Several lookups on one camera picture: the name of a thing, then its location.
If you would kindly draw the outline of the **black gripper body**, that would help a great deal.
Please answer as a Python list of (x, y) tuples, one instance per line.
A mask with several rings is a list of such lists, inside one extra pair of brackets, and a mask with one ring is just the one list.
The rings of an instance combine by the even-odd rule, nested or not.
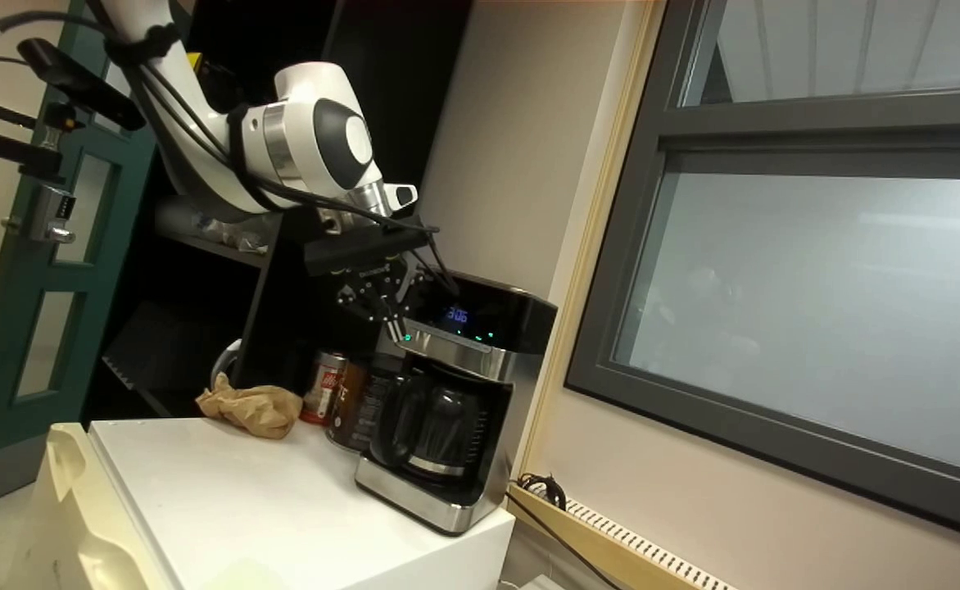
[(335, 282), (335, 302), (364, 319), (383, 323), (408, 312), (409, 255), (434, 245), (423, 226), (362, 226), (320, 236), (304, 245), (304, 268)]

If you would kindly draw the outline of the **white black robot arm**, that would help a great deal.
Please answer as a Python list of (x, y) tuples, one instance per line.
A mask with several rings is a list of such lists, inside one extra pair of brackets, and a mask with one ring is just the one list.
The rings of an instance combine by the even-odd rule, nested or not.
[(376, 323), (391, 341), (408, 341), (402, 278), (394, 275), (387, 296), (368, 278), (430, 245), (434, 229), (409, 219), (419, 188), (383, 177), (348, 72), (337, 64), (295, 64), (274, 72), (269, 102), (218, 113), (171, 0), (84, 3), (178, 195), (225, 219), (313, 208), (330, 229), (304, 249), (304, 265), (341, 275), (341, 304)]

